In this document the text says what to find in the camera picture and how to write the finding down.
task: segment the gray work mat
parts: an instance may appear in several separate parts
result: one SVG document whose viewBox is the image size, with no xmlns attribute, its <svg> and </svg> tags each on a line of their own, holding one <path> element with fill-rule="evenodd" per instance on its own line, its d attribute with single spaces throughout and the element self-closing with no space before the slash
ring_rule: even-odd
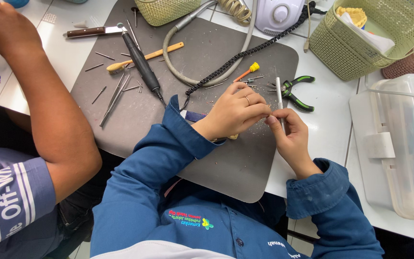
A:
<svg viewBox="0 0 414 259">
<path fill-rule="evenodd" d="M 118 22 L 122 22 L 128 27 L 123 9 L 134 26 L 134 15 L 130 11 L 133 6 L 134 1 L 119 0 L 105 26 L 116 26 Z M 176 21 L 161 27 L 152 27 L 141 14 L 138 14 L 138 27 L 134 28 L 134 32 L 143 53 L 149 54 L 160 50 L 167 32 L 175 23 Z M 245 37 L 245 33 L 196 18 L 171 39 L 169 45 L 182 41 L 184 47 L 169 53 L 169 56 L 173 65 L 184 75 L 201 80 L 237 54 Z M 254 36 L 250 47 L 263 42 L 264 39 Z M 120 54 L 129 53 L 120 34 L 99 36 L 71 94 L 92 126 L 98 146 L 112 154 L 127 157 L 132 154 L 138 141 L 145 137 L 151 125 L 161 123 L 164 109 L 159 99 L 146 86 L 142 93 L 138 93 L 136 88 L 123 93 L 104 127 L 99 127 L 122 73 L 109 75 L 106 67 L 116 62 L 95 54 L 95 51 L 115 58 L 116 62 L 130 59 Z M 188 87 L 172 75 L 165 62 L 159 62 L 161 59 L 163 56 L 153 58 L 149 60 L 149 64 L 161 84 L 162 95 L 168 102 L 171 96 L 178 94 L 179 103 L 182 105 Z M 245 57 L 225 84 L 194 92 L 187 110 L 208 113 L 224 90 L 236 77 L 248 70 L 253 62 L 257 62 L 261 68 L 246 78 L 265 76 L 253 83 L 258 86 L 255 91 L 272 104 L 273 110 L 277 109 L 276 94 L 267 92 L 272 89 L 267 82 L 275 81 L 274 67 L 282 82 L 293 80 L 298 65 L 298 54 L 288 46 L 275 43 Z M 100 63 L 105 65 L 84 72 L 85 69 Z M 143 82 L 135 68 L 130 71 L 128 87 L 137 86 L 137 80 Z M 92 101 L 105 85 L 106 90 L 92 105 Z M 237 140 L 227 139 L 224 145 L 204 159 L 195 160 L 179 173 L 179 176 L 244 202 L 256 202 L 265 190 L 275 150 L 276 143 L 272 132 L 264 122 L 260 122 L 240 134 Z"/>
</svg>

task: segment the striped sleeve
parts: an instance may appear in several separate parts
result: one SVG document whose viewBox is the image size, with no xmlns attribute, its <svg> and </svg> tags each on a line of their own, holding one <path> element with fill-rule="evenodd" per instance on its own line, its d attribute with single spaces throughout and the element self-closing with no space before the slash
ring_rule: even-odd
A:
<svg viewBox="0 0 414 259">
<path fill-rule="evenodd" d="M 54 207 L 55 191 L 42 158 L 0 170 L 0 242 Z"/>
</svg>

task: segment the shirt sleeve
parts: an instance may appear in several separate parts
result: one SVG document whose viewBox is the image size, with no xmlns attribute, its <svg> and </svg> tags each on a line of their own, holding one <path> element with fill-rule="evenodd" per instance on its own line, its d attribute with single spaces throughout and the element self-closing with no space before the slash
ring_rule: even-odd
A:
<svg viewBox="0 0 414 259">
<path fill-rule="evenodd" d="M 217 146 L 181 117 L 173 96 L 162 124 L 153 125 L 133 154 L 111 172 L 103 200 L 93 208 L 91 256 L 143 241 L 160 224 L 161 185 Z"/>
<path fill-rule="evenodd" d="M 287 216 L 312 216 L 321 237 L 311 258 L 382 258 L 384 251 L 363 214 L 347 169 L 327 159 L 315 159 L 314 163 L 324 174 L 287 181 Z"/>
<path fill-rule="evenodd" d="M 54 207 L 54 186 L 42 158 L 0 170 L 0 242 Z"/>
</svg>

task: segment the pink basket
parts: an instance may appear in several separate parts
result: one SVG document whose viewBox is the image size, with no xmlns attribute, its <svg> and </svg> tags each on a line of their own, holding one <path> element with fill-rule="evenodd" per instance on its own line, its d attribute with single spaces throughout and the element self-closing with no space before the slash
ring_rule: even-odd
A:
<svg viewBox="0 0 414 259">
<path fill-rule="evenodd" d="M 381 69 L 384 77 L 394 79 L 405 74 L 414 74 L 414 53 Z"/>
</svg>

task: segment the white table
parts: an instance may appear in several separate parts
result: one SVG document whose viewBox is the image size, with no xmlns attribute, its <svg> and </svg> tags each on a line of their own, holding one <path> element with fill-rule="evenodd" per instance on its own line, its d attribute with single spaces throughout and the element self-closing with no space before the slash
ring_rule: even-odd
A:
<svg viewBox="0 0 414 259">
<path fill-rule="evenodd" d="M 71 91 L 73 88 L 96 37 L 66 41 L 62 34 L 73 29 L 73 24 L 82 20 L 87 20 L 90 27 L 103 26 L 115 2 L 116 0 L 89 0 L 82 5 L 76 5 L 63 0 L 31 0 L 26 7 L 19 9 L 37 26 L 47 56 L 68 90 Z M 322 1 L 318 8 L 327 10 L 333 2 L 334 0 Z M 252 6 L 252 0 L 246 0 L 246 3 Z M 232 16 L 218 11 L 223 12 L 219 6 L 212 6 L 199 17 L 232 29 L 247 31 L 247 28 L 238 25 Z M 312 17 L 311 31 L 316 28 L 321 18 L 319 15 Z M 316 107 L 312 113 L 296 110 L 309 127 L 308 148 L 311 157 L 324 157 L 348 168 L 350 181 L 356 187 L 364 213 L 373 226 L 414 238 L 414 220 L 403 219 L 395 212 L 371 206 L 365 198 L 348 103 L 349 98 L 353 97 L 358 89 L 362 90 L 363 80 L 342 81 L 311 51 L 304 53 L 303 44 L 307 31 L 308 23 L 305 22 L 293 34 L 278 42 L 297 51 L 297 76 L 310 75 L 316 78 L 314 83 L 302 84 L 293 89 L 305 103 Z M 257 29 L 253 34 L 265 39 L 271 38 Z M 17 79 L 1 56 L 0 75 L 0 106 L 29 114 Z M 379 79 L 382 78 L 377 72 L 370 77 L 370 82 Z M 266 191 L 286 197 L 285 182 L 294 177 L 288 164 L 276 153 Z"/>
</svg>

